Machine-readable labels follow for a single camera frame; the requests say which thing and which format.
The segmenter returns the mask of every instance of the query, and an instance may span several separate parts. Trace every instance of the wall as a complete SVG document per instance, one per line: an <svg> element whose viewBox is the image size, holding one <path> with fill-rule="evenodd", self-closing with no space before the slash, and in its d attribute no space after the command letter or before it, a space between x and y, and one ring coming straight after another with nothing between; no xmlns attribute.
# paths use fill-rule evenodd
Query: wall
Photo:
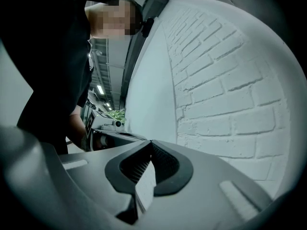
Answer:
<svg viewBox="0 0 307 230"><path fill-rule="evenodd" d="M306 78L289 48L255 17L219 1L171 0L159 18L177 143L220 156L271 196L289 190L307 131Z"/></svg>
<svg viewBox="0 0 307 230"><path fill-rule="evenodd" d="M147 40L151 41L129 84L125 128L147 139L176 143L174 91L162 27Z"/></svg>
<svg viewBox="0 0 307 230"><path fill-rule="evenodd" d="M0 40L0 125L16 126L32 93Z"/></svg>

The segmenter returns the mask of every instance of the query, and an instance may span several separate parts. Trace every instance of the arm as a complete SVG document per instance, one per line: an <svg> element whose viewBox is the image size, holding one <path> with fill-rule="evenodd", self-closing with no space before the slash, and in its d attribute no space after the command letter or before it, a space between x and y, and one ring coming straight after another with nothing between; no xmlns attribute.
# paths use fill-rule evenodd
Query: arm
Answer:
<svg viewBox="0 0 307 230"><path fill-rule="evenodd" d="M86 139L85 125L80 117L81 107L76 106L75 110L69 116L68 132L67 137L71 140L77 147L84 149L82 147L82 139ZM94 150L100 150L102 144L100 142L100 135L94 135Z"/></svg>
<svg viewBox="0 0 307 230"><path fill-rule="evenodd" d="M82 149L82 139L86 136L85 125L80 117L81 107L76 106L70 114L68 121L67 137L79 148Z"/></svg>

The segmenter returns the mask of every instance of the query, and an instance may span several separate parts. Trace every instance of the hand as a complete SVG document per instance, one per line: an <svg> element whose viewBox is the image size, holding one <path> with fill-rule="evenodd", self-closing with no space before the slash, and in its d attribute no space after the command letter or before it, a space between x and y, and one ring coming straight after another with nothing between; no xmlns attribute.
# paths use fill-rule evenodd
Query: hand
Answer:
<svg viewBox="0 0 307 230"><path fill-rule="evenodd" d="M102 134L95 132L93 134L93 150L98 151L104 149L103 144L101 143Z"/></svg>

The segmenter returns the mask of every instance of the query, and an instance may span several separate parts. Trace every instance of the fluorescent light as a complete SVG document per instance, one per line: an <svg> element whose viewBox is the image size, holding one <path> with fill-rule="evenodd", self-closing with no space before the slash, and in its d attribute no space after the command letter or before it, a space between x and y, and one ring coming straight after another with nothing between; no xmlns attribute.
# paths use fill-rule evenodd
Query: fluorescent light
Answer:
<svg viewBox="0 0 307 230"><path fill-rule="evenodd" d="M99 92L100 92L101 94L104 94L104 92L102 91L102 88L101 88L100 85L97 85L97 88L98 88L98 90L99 90Z"/></svg>

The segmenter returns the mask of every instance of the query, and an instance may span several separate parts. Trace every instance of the painted brick wall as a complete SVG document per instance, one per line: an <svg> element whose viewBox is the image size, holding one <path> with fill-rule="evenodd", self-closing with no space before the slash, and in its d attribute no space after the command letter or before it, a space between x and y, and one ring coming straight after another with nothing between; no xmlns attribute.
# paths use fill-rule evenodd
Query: painted brick wall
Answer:
<svg viewBox="0 0 307 230"><path fill-rule="evenodd" d="M274 196L289 132L270 64L230 22L171 1L160 18L176 99L177 143L224 159Z"/></svg>

